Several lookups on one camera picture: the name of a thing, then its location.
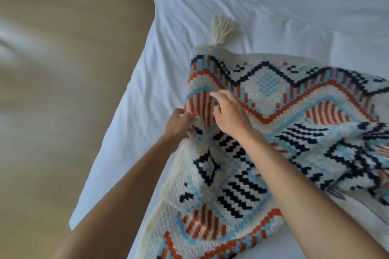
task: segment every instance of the floor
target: floor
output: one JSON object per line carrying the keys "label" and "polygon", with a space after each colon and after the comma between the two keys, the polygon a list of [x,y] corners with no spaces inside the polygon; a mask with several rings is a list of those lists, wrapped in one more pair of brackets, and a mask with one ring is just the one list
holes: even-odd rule
{"label": "floor", "polygon": [[153,0],[0,0],[0,258],[69,233],[153,17]]}

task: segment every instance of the mattress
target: mattress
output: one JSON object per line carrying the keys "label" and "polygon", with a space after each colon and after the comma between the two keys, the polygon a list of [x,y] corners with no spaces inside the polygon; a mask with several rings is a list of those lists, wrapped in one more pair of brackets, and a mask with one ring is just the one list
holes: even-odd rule
{"label": "mattress", "polygon": [[[232,52],[304,56],[389,79],[385,0],[155,0],[155,6],[144,50],[104,136],[71,229],[163,134],[173,109],[183,106],[192,47],[213,43],[214,15],[240,24],[240,34],[226,45]],[[160,202],[174,157],[162,172],[129,258],[134,258],[148,217]],[[386,227],[367,209],[358,211],[373,229]],[[304,258],[287,227],[240,258],[253,254]]]}

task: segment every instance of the forearm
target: forearm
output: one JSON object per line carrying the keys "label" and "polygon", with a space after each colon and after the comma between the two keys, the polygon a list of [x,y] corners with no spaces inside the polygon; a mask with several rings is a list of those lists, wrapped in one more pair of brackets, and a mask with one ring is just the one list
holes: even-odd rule
{"label": "forearm", "polygon": [[259,133],[238,140],[308,258],[387,258],[386,251]]}
{"label": "forearm", "polygon": [[169,139],[162,137],[88,213],[53,259],[127,258],[174,150]]}

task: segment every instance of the human hand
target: human hand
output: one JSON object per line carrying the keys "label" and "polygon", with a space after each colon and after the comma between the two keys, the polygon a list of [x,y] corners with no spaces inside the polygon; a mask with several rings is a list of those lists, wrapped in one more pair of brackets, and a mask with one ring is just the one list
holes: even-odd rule
{"label": "human hand", "polygon": [[163,135],[164,139],[172,144],[174,150],[177,150],[178,146],[182,139],[188,137],[188,129],[192,124],[194,116],[191,113],[185,113],[184,109],[176,108],[168,123],[166,124],[165,133]]}
{"label": "human hand", "polygon": [[219,105],[214,107],[216,124],[224,133],[239,141],[240,137],[253,129],[249,117],[243,109],[239,100],[229,90],[211,92],[210,95],[218,101]]}

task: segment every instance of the human arm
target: human arm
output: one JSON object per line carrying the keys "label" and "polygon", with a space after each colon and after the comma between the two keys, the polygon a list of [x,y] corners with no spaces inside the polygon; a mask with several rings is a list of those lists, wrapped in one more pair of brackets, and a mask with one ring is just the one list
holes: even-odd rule
{"label": "human arm", "polygon": [[52,259],[125,259],[137,235],[159,176],[177,150],[193,116],[175,109],[164,135],[96,204]]}
{"label": "human arm", "polygon": [[219,128],[246,150],[307,258],[389,258],[389,254],[325,193],[253,129],[229,91],[211,93]]}

